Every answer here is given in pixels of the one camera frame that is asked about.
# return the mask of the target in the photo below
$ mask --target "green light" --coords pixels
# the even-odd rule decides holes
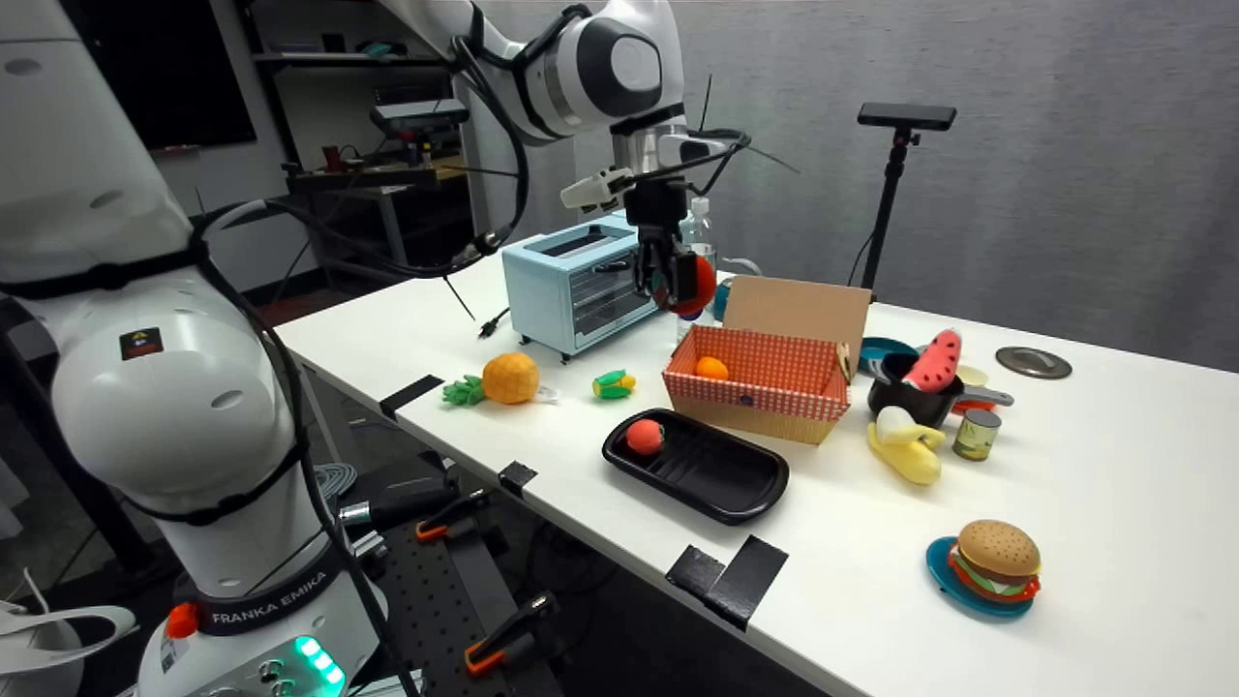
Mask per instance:
[[[312,659],[312,653],[322,653],[322,644],[304,636],[304,637],[299,637],[299,653]]]

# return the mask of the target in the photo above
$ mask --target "gray floor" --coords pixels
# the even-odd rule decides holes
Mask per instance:
[[[346,418],[346,459],[360,468],[402,463],[417,453],[417,440],[397,433],[380,418]],[[57,480],[57,473],[38,455],[35,440],[14,426],[14,413],[0,397],[0,453],[14,463],[32,498],[18,508],[26,532],[0,544],[0,592],[18,590],[18,568],[26,565],[38,586],[51,586],[66,556],[89,534],[89,517]],[[658,693],[711,693],[711,697],[809,697],[784,668],[764,661],[733,636],[708,628],[694,613],[676,609],[641,579],[621,574],[599,552],[562,538],[552,528],[540,532],[537,517],[513,508],[493,512],[507,538],[500,556],[511,590],[521,597],[559,592],[559,645],[565,659],[562,684],[569,697],[658,697]],[[107,544],[93,538],[66,575],[93,574],[107,561]]]

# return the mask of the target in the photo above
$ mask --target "blue plate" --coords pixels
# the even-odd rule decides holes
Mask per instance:
[[[908,357],[917,357],[917,348],[908,348],[908,343],[902,343],[902,342],[866,338],[866,342],[861,342],[861,373],[862,373],[862,377],[873,377],[877,364],[883,364],[892,353],[908,353]]]
[[[956,548],[956,538],[935,538],[929,548],[924,548],[924,565],[929,565],[929,575],[934,586],[941,590],[941,597],[947,603],[956,603],[960,613],[977,614],[977,621],[992,621],[992,623],[1009,623],[1009,621],[1022,621],[1032,603],[992,603],[983,597],[972,597],[963,590],[963,579],[952,574],[947,556]]]

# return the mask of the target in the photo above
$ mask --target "black tray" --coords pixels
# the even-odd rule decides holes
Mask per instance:
[[[635,418],[663,423],[663,453],[637,455],[622,444],[622,428]],[[779,502],[784,486],[784,459],[779,453],[739,440],[724,428],[711,428],[675,409],[641,409],[622,418],[608,433],[605,455],[614,468],[648,480],[650,486],[663,486],[667,495],[728,528],[757,517]]]

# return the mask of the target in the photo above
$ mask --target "can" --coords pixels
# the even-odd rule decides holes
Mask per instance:
[[[956,455],[988,459],[996,450],[1001,418],[996,409],[969,409],[956,433]]]

